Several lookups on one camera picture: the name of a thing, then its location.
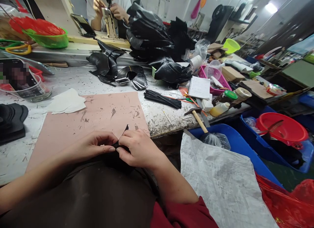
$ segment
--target person's left hand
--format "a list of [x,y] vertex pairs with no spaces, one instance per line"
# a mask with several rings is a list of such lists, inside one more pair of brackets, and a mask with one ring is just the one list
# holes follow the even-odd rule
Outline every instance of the person's left hand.
[[73,145],[64,149],[61,154],[69,163],[87,161],[100,154],[114,152],[111,145],[116,143],[118,138],[109,131],[93,131]]
[[114,17],[118,20],[127,19],[129,17],[127,12],[116,3],[111,5],[110,10],[113,13]]

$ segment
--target pink cutting mat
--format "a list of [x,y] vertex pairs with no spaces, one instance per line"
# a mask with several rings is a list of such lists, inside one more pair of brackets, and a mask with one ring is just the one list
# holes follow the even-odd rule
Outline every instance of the pink cutting mat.
[[75,113],[47,113],[26,171],[94,130],[111,131],[119,138],[130,130],[149,130],[137,92],[85,95],[86,108]]

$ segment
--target hand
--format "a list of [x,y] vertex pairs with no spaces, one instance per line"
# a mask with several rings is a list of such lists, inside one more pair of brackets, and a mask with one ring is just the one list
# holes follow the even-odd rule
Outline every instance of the hand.
[[64,149],[61,154],[70,163],[84,162],[100,154],[115,151],[111,145],[117,141],[118,138],[112,132],[94,131]]
[[141,129],[125,131],[119,139],[119,144],[129,148],[131,154],[121,147],[117,148],[117,151],[120,158],[130,166],[154,170],[165,160],[168,161],[165,154]]
[[101,0],[94,0],[93,9],[95,10],[97,17],[102,18],[102,10],[101,8],[106,7],[104,2]]
[[118,20],[123,20],[129,18],[127,12],[118,4],[114,3],[110,7],[113,16]]

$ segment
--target wooden hammer handle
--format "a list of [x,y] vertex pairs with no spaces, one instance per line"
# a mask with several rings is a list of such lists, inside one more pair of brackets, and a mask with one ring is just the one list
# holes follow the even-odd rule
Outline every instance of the wooden hammer handle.
[[197,122],[199,123],[199,125],[201,126],[202,130],[204,131],[204,133],[208,133],[208,130],[204,126],[204,124],[203,124],[202,120],[200,119],[200,117],[197,115],[196,111],[193,110],[192,113],[193,113],[194,117],[196,118]]

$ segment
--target shelf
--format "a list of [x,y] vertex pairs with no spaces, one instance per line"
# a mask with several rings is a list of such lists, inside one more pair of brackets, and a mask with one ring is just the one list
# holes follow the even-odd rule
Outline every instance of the shelf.
[[250,24],[249,22],[245,22],[245,21],[241,21],[241,20],[233,19],[233,18],[229,18],[228,20],[236,22],[236,23],[240,23],[240,24]]

